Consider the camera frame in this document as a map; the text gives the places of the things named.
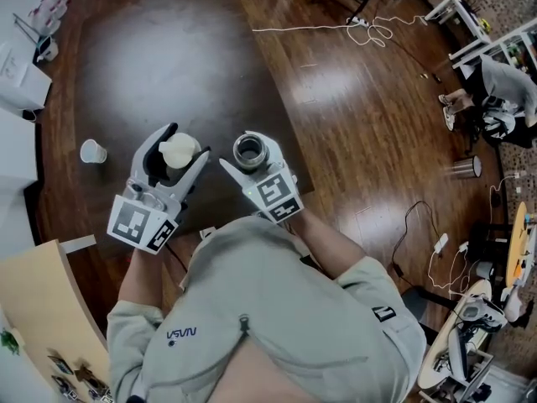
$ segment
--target hardwood floor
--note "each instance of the hardwood floor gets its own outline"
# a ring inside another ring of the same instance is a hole
[[[87,193],[77,166],[76,125],[80,121],[74,93],[79,81],[76,62],[81,58],[81,25],[90,16],[107,16],[136,2],[73,0],[58,38],[60,56],[44,67],[54,84],[39,117],[45,181],[38,218],[43,240],[63,241],[92,233]],[[338,25],[348,16],[333,0],[240,2],[253,29]],[[383,17],[411,20],[428,11],[421,0],[371,0],[362,15],[371,20],[378,12]],[[447,61],[452,51],[449,42],[434,24],[387,25],[394,31],[394,40],[386,41],[385,48],[371,43],[359,47],[345,29],[254,35],[315,186],[315,192],[305,197],[306,204],[388,266],[404,231],[405,212],[420,199],[429,202],[439,233],[450,238],[431,269],[443,285],[470,226],[489,219],[488,187],[499,181],[496,159],[493,150],[481,142],[476,152],[483,176],[465,181],[446,177],[445,169],[464,155],[466,142],[462,133],[447,131],[437,99],[438,94],[460,86]],[[362,42],[367,37],[362,29],[352,34]],[[441,84],[435,82],[433,72]],[[409,232],[396,260],[406,279],[430,290],[427,268],[434,243],[428,212],[419,207],[409,216]],[[195,235],[174,242],[184,261],[195,246]],[[127,260],[102,258],[97,248],[91,248],[70,255],[70,264],[97,324],[106,328],[106,314],[115,303]],[[169,308],[178,294],[176,284],[182,271],[174,259],[168,266],[164,293]],[[459,275],[462,266],[459,257],[453,276]],[[408,287],[393,272],[392,276],[400,290]],[[446,296],[445,290],[435,292]],[[430,306],[426,323],[438,328],[445,314]]]

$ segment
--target metal trash bin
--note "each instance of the metal trash bin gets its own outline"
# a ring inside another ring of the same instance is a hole
[[[450,175],[457,179],[478,178],[481,176],[481,160],[477,155],[457,160],[450,168]]]

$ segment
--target white sneaker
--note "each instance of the white sneaker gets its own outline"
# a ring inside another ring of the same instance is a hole
[[[446,98],[446,96],[444,96],[444,94],[440,94],[438,96],[438,100],[440,101],[440,103],[446,105],[446,106],[449,106],[451,105],[451,102]]]
[[[444,112],[444,121],[446,122],[447,129],[453,131],[455,125],[455,115],[450,113],[449,106],[445,106],[442,111]]]

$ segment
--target white cup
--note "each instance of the white cup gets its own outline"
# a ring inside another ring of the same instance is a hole
[[[81,146],[81,160],[85,163],[104,163],[107,150],[93,139],[88,139]]]

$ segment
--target person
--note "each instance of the person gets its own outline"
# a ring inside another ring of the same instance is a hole
[[[445,105],[443,112],[448,129],[453,130],[457,113],[471,106],[480,107],[489,96],[522,106],[527,127],[537,123],[537,86],[531,78],[511,65],[498,63],[490,56],[482,55],[481,62],[467,79],[465,88],[446,96],[438,96]]]
[[[300,238],[245,217],[204,239],[165,319],[163,255],[134,251],[108,315],[117,403],[405,398],[425,335],[384,267],[306,209],[287,222]]]

